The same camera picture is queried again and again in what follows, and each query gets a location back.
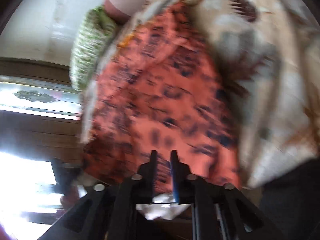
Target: green patterned cloth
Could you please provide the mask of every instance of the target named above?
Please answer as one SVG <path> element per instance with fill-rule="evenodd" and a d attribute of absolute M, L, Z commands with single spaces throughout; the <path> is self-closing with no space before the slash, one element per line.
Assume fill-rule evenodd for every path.
<path fill-rule="evenodd" d="M 87 12 L 71 52 L 69 74 L 74 89 L 86 89 L 96 62 L 105 46 L 114 37 L 116 27 L 116 23 L 105 13 L 103 6 Z"/>

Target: coral patterned fabric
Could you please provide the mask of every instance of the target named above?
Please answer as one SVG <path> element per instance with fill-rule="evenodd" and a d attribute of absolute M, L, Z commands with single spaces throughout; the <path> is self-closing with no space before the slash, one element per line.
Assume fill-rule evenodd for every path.
<path fill-rule="evenodd" d="M 98 77 L 85 171 L 119 183 L 157 150 L 157 192 L 172 191 L 169 159 L 207 181 L 239 187 L 236 138 L 225 92 L 188 7 L 170 6 L 140 26 Z"/>

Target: screw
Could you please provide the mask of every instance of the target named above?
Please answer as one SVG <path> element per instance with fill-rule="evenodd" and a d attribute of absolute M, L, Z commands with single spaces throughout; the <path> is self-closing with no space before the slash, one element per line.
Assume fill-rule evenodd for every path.
<path fill-rule="evenodd" d="M 196 180 L 197 178 L 198 176 L 192 173 L 187 175 L 187 180 Z"/>
<path fill-rule="evenodd" d="M 142 175 L 140 175 L 140 174 L 134 174 L 131 179 L 133 179 L 133 180 L 140 180 L 140 179 L 142 179 Z"/>
<path fill-rule="evenodd" d="M 235 186 L 234 186 L 232 183 L 230 183 L 230 182 L 228 182 L 228 183 L 226 183 L 225 185 L 223 185 L 223 187 L 224 187 L 225 189 L 228 189 L 228 190 L 232 190 L 232 189 L 235 188 Z"/>
<path fill-rule="evenodd" d="M 93 189 L 94 189 L 95 191 L 102 191 L 102 190 L 105 189 L 105 186 L 102 185 L 102 184 L 97 184 L 97 185 L 95 185 L 95 186 L 93 187 Z"/>

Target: black fabric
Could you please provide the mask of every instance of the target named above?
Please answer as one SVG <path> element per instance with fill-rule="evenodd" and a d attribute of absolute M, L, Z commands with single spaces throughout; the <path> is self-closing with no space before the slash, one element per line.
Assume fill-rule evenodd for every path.
<path fill-rule="evenodd" d="M 320 160 L 266 184 L 260 209 L 289 240 L 319 240 Z"/>

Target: dinosaur print fabric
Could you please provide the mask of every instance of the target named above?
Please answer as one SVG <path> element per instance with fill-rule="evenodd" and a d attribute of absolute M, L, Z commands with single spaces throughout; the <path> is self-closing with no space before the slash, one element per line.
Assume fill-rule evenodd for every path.
<path fill-rule="evenodd" d="M 97 80 L 85 172 L 120 183 L 157 150 L 156 191 L 172 191 L 177 150 L 191 172 L 239 187 L 236 138 L 221 78 L 182 2 L 139 26 Z"/>

